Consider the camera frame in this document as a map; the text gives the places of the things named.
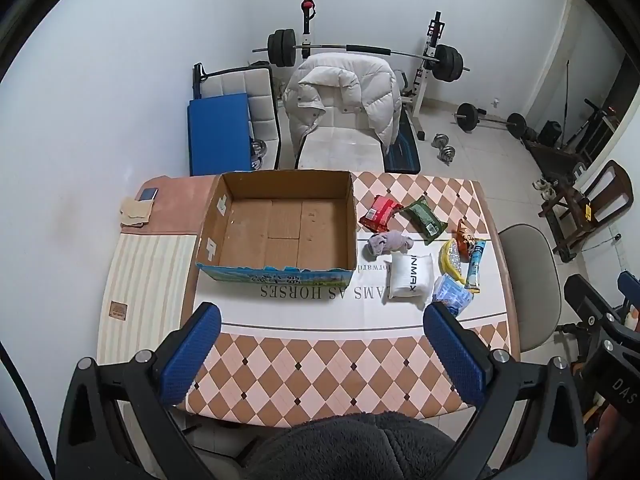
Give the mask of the light blue stick packet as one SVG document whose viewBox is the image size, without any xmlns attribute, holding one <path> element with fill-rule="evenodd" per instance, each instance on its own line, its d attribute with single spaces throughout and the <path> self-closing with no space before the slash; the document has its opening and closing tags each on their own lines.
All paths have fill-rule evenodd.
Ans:
<svg viewBox="0 0 640 480">
<path fill-rule="evenodd" d="M 480 292 L 480 263 L 482 262 L 485 247 L 486 240 L 477 240 L 473 245 L 470 255 L 465 288 L 471 294 L 478 294 Z"/>
</svg>

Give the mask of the blue wet wipes pack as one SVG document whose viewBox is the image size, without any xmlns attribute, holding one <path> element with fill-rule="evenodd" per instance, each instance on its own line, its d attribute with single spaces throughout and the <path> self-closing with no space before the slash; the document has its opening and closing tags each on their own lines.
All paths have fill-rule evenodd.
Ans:
<svg viewBox="0 0 640 480">
<path fill-rule="evenodd" d="M 440 302 L 456 318 L 473 301 L 473 294 L 449 274 L 442 274 L 434 284 L 433 302 Z"/>
</svg>

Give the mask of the orange snack bag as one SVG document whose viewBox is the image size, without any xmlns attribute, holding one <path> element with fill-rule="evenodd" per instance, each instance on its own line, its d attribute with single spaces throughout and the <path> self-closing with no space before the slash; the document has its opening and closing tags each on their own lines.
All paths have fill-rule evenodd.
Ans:
<svg viewBox="0 0 640 480">
<path fill-rule="evenodd" d="M 462 262 L 469 262 L 474 250 L 476 238 L 464 219 L 458 222 L 456 232 L 454 232 L 454 240 L 457 244 L 460 260 Z"/>
</svg>

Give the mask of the yellow silver glitter pouch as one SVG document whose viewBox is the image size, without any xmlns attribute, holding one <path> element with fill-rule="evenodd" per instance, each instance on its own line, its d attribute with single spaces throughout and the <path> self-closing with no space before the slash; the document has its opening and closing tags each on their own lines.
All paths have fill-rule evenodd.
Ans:
<svg viewBox="0 0 640 480">
<path fill-rule="evenodd" d="M 447 240 L 440 248 L 438 256 L 439 269 L 442 274 L 449 274 L 456 281 L 463 283 L 466 274 L 463 271 L 465 263 L 460 260 L 456 241 L 452 238 Z"/>
</svg>

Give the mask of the white vacuum pack pouch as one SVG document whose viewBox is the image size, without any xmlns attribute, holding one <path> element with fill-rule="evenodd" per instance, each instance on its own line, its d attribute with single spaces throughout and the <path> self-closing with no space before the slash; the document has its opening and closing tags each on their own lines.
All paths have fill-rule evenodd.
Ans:
<svg viewBox="0 0 640 480">
<path fill-rule="evenodd" d="M 394 252 L 387 272 L 386 301 L 425 304 L 434 285 L 434 264 L 431 255 L 410 255 Z"/>
</svg>

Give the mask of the grey purple cloth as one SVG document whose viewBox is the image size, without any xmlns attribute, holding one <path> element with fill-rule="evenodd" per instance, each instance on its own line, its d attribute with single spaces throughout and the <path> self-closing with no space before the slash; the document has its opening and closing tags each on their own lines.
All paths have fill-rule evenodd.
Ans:
<svg viewBox="0 0 640 480">
<path fill-rule="evenodd" d="M 374 234 L 367 241 L 367 248 L 374 258 L 391 252 L 408 252 L 413 240 L 399 231 L 387 231 Z"/>
</svg>

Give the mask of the beige office chair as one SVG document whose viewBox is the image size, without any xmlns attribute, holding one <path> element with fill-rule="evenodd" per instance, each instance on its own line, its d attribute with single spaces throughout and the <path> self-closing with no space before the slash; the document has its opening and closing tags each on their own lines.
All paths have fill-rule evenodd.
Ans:
<svg viewBox="0 0 640 480">
<path fill-rule="evenodd" d="M 525 223 L 499 233 L 518 317 L 521 352 L 534 350 L 554 333 L 562 312 L 558 269 L 544 233 Z"/>
</svg>

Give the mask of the striped cream placemat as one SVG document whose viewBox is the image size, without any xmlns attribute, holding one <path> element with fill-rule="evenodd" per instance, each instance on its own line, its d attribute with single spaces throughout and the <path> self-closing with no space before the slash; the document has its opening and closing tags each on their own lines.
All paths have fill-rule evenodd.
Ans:
<svg viewBox="0 0 640 480">
<path fill-rule="evenodd" d="M 99 319 L 96 362 L 126 362 L 156 349 L 181 325 L 195 235 L 119 235 Z"/>
</svg>

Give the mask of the dark wooden chair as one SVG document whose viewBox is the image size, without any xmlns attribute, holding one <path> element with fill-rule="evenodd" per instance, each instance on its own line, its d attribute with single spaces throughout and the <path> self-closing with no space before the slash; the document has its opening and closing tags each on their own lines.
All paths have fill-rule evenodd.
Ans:
<svg viewBox="0 0 640 480">
<path fill-rule="evenodd" d="M 611 159 L 588 188 L 558 182 L 555 194 L 538 212 L 547 221 L 555 246 L 552 252 L 571 262 L 588 238 L 620 218 L 634 204 L 634 188 L 628 172 Z"/>
</svg>

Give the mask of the checkered orange tablecloth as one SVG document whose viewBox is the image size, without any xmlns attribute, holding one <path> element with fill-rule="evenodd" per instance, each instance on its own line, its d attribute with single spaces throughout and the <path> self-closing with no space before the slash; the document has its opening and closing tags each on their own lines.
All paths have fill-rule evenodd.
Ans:
<svg viewBox="0 0 640 480">
<path fill-rule="evenodd" d="M 506 259 L 482 186 L 473 180 L 360 172 L 359 209 L 388 194 L 425 196 L 485 243 L 480 293 L 460 314 L 490 348 L 521 352 Z M 388 293 L 390 258 L 360 256 L 347 286 L 217 282 L 198 278 L 195 299 L 216 304 L 222 329 L 184 409 L 227 422 L 288 427 L 356 412 L 424 419 L 460 411 L 460 400 L 424 336 L 423 306 Z"/>
</svg>

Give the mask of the smartphone on table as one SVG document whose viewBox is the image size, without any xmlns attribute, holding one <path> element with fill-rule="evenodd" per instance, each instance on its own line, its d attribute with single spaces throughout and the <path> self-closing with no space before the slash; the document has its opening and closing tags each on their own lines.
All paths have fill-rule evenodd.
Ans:
<svg viewBox="0 0 640 480">
<path fill-rule="evenodd" d="M 147 202 L 148 200 L 155 200 L 157 196 L 158 188 L 145 188 L 138 197 L 139 202 Z"/>
</svg>

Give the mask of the red snack packet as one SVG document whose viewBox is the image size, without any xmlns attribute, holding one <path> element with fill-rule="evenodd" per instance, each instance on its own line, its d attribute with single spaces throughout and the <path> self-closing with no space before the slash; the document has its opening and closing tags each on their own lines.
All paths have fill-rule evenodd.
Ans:
<svg viewBox="0 0 640 480">
<path fill-rule="evenodd" d="M 402 209 L 397 200 L 382 195 L 375 196 L 372 205 L 359 219 L 359 223 L 371 232 L 388 231 L 388 222 L 397 211 Z"/>
</svg>

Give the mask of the white weight rack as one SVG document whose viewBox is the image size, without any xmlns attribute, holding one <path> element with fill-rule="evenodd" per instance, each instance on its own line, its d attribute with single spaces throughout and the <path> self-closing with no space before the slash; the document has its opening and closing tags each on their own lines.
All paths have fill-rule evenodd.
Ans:
<svg viewBox="0 0 640 480">
<path fill-rule="evenodd" d="M 402 56 L 403 58 L 413 58 L 419 61 L 416 69 L 416 76 L 412 84 L 405 83 L 405 99 L 411 104 L 411 114 L 414 123 L 419 122 L 420 109 L 423 105 L 427 87 L 427 73 L 431 72 L 437 63 L 435 58 L 437 44 L 442 38 L 442 31 L 445 23 L 442 21 L 442 12 L 436 11 L 434 18 L 428 24 L 425 36 L 425 44 L 421 54 L 411 54 L 394 51 L 392 49 L 364 46 L 363 44 L 312 44 L 311 43 L 311 21 L 317 14 L 314 0 L 303 0 L 300 4 L 303 13 L 303 40 L 296 49 L 300 51 L 303 60 L 309 58 L 313 50 L 339 50 L 358 54 L 370 54 L 379 56 Z"/>
</svg>

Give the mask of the barbell on rack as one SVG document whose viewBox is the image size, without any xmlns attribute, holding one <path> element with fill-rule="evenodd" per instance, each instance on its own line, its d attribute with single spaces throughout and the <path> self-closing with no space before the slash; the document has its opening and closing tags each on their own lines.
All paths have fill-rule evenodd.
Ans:
<svg viewBox="0 0 640 480">
<path fill-rule="evenodd" d="M 462 54 L 454 47 L 445 46 L 444 44 L 438 44 L 432 55 L 413 54 L 390 48 L 365 46 L 364 44 L 312 44 L 309 41 L 298 44 L 292 28 L 277 29 L 268 36 L 265 47 L 253 49 L 252 52 L 265 53 L 268 56 L 268 61 L 278 67 L 293 67 L 298 52 L 311 52 L 313 50 L 335 50 L 385 56 L 386 58 L 391 56 L 413 58 L 421 61 L 425 68 L 432 72 L 435 79 L 445 82 L 456 81 L 464 72 L 470 71 L 469 67 L 464 64 Z"/>
</svg>

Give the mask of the white leather bench seat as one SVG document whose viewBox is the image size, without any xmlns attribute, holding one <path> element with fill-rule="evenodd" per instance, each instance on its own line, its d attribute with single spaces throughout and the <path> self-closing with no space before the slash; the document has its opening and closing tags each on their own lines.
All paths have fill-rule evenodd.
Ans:
<svg viewBox="0 0 640 480">
<path fill-rule="evenodd" d="M 281 128 L 278 101 L 273 90 L 272 69 L 268 62 L 253 64 L 218 72 L 206 73 L 202 63 L 192 68 L 192 96 L 194 99 L 247 95 L 248 133 L 250 138 L 266 142 L 268 152 L 259 170 L 279 168 L 281 154 Z"/>
</svg>

